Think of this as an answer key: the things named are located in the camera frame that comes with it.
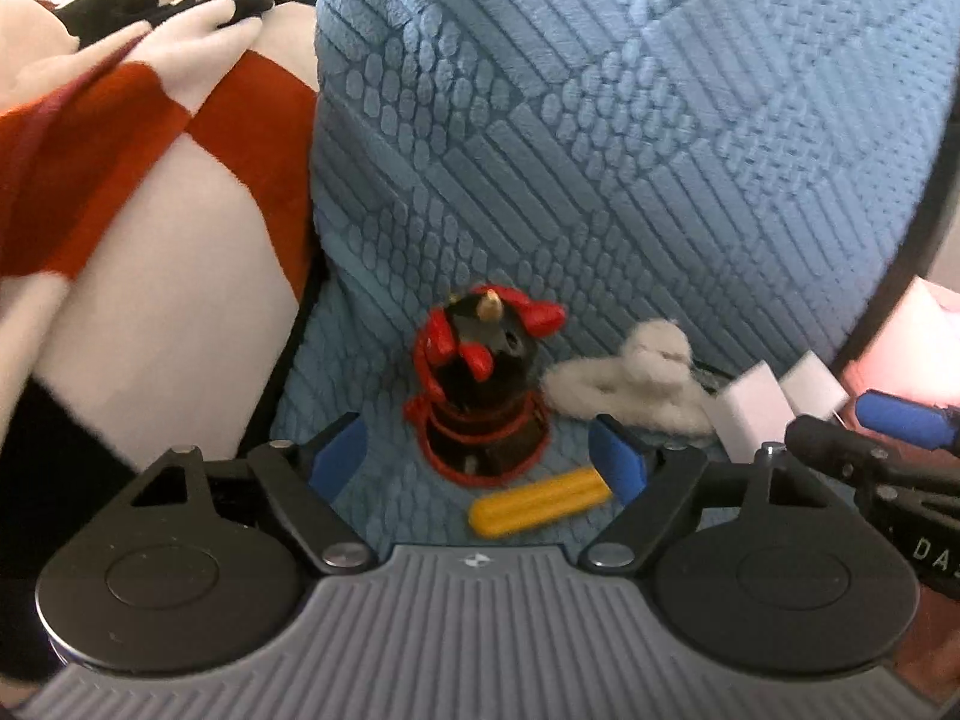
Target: gray ribbed plate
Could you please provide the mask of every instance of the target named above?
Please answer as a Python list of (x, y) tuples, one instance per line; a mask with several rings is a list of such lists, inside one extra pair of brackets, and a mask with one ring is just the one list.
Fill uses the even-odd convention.
[(225, 668), (135, 680), (70, 666), (23, 720), (923, 720), (884, 668), (781, 683), (674, 640), (635, 586), (556, 547), (400, 546), (323, 580), (296, 621)]

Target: textured fabric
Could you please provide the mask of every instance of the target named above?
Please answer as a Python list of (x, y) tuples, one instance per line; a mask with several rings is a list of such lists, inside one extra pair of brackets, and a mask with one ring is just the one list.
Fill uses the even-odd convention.
[[(377, 548), (464, 542), (472, 494), (400, 413), (416, 324), (481, 279), (560, 300), (547, 357), (678, 319), (699, 357), (832, 357), (936, 153), (960, 0), (319, 0), (320, 298), (277, 437), (362, 410), (338, 508)], [(559, 423), (538, 477), (584, 462)], [(525, 541), (582, 544), (597, 509)]]

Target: red horns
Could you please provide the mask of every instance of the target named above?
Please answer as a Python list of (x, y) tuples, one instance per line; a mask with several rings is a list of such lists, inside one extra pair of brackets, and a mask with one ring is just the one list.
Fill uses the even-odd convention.
[(445, 365), (457, 351), (457, 341), (442, 308), (433, 309), (426, 319), (426, 359), (433, 367)]
[(552, 336), (566, 322), (566, 311), (563, 306), (548, 303), (545, 300), (536, 302), (528, 298), (520, 290), (512, 287), (501, 287), (496, 284), (486, 284), (472, 290), (474, 293), (486, 293), (493, 290), (505, 303), (510, 303), (520, 315), (520, 321), (525, 330), (534, 338)]

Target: white block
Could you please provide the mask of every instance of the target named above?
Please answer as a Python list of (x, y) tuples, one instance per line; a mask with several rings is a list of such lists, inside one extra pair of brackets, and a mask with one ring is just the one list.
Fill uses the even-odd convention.
[(752, 463), (763, 442), (782, 442), (793, 409), (774, 372), (759, 362), (717, 395), (704, 410), (734, 463)]
[(797, 416), (808, 413), (819, 419), (829, 419), (850, 400), (843, 385), (833, 378), (823, 360), (813, 352), (800, 357), (797, 365), (786, 372), (781, 378), (781, 389)]

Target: orange fabric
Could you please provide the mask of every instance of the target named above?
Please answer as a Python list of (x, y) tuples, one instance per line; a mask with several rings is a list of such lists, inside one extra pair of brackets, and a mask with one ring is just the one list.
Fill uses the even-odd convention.
[(24, 182), (34, 169), (47, 130), (73, 98), (116, 67), (137, 43), (139, 39), (131, 40), (49, 95), (33, 103), (11, 108), (0, 116), (0, 143), (10, 145), (3, 151), (4, 159), (0, 161), (0, 275), (4, 274), (3, 252), (13, 208), (20, 198)]
[(313, 253), (309, 157), (315, 106), (316, 95), (301, 81), (246, 52), (187, 127), (250, 190), (297, 300)]
[[(0, 153), (16, 150), (54, 95), (0, 117)], [(4, 242), (0, 275), (54, 271), (74, 278), (188, 121), (155, 72), (137, 63), (118, 66), (69, 100), (43, 133), (19, 191), (0, 196), (8, 229), (16, 230)]]

